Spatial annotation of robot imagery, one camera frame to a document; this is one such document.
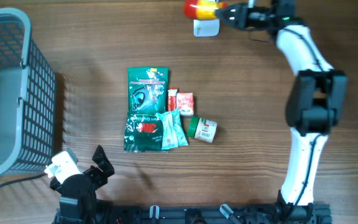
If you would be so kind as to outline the pale teal packet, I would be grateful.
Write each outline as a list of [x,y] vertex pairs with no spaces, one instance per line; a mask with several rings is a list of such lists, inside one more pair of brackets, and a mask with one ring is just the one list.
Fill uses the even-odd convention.
[[157,113],[156,117],[163,124],[162,150],[168,151],[181,146],[187,146],[188,141],[183,131],[179,109]]

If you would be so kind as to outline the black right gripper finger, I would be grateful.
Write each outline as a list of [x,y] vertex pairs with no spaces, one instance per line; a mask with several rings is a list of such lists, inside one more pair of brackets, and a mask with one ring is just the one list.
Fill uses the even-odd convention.
[[223,16],[219,17],[219,19],[233,29],[244,30],[244,20],[240,16]]
[[215,15],[223,15],[223,14],[235,14],[240,13],[244,10],[244,4],[243,3],[237,3],[237,4],[230,4],[230,5],[223,5],[219,9],[215,11]]

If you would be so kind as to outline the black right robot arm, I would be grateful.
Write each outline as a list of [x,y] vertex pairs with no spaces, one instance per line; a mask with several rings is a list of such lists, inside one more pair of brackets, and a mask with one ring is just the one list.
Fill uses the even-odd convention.
[[246,206],[243,222],[330,223],[329,206],[314,202],[313,186],[324,145],[341,119],[346,74],[321,55],[310,29],[295,15],[294,1],[272,1],[270,7],[249,1],[217,9],[214,14],[241,31],[267,31],[295,76],[285,107],[291,132],[285,181],[275,203]]

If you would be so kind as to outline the small red white packet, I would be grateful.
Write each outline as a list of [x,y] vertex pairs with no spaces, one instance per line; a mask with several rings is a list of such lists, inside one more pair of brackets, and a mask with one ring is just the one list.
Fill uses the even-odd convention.
[[177,94],[177,108],[182,116],[194,115],[194,98],[192,93]]

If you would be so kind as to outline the orange sauce bottle green cap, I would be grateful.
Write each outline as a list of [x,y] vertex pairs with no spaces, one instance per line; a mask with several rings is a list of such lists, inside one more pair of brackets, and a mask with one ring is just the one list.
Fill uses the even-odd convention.
[[215,15],[215,12],[225,7],[228,7],[228,4],[225,2],[185,0],[183,12],[189,19],[208,21],[217,19],[218,17]]

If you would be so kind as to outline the green 3M product pouch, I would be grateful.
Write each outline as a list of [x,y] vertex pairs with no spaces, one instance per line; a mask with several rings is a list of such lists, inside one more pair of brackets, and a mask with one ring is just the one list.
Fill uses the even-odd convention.
[[167,111],[169,68],[130,67],[127,74],[128,112],[124,150],[161,151],[163,125],[156,114]]

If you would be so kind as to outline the red stick packet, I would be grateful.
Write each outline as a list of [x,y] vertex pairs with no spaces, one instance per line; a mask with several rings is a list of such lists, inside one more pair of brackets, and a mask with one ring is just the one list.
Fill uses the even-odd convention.
[[168,90],[168,103],[167,103],[168,111],[176,110],[176,108],[177,108],[177,93],[178,93],[178,87],[173,87]]

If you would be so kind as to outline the green lid white jar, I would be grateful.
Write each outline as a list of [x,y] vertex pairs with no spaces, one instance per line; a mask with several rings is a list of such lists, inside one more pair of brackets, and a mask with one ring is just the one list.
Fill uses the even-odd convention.
[[217,122],[209,119],[192,116],[187,136],[201,141],[212,143],[216,134]]

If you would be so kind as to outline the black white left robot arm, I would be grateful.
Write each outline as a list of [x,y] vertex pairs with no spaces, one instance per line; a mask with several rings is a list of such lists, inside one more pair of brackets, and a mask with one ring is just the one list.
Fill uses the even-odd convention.
[[45,168],[51,179],[50,188],[60,193],[54,223],[98,222],[96,190],[107,184],[114,175],[114,167],[102,146],[96,147],[92,161],[96,165],[82,172],[73,151],[65,150],[53,156],[52,163]]

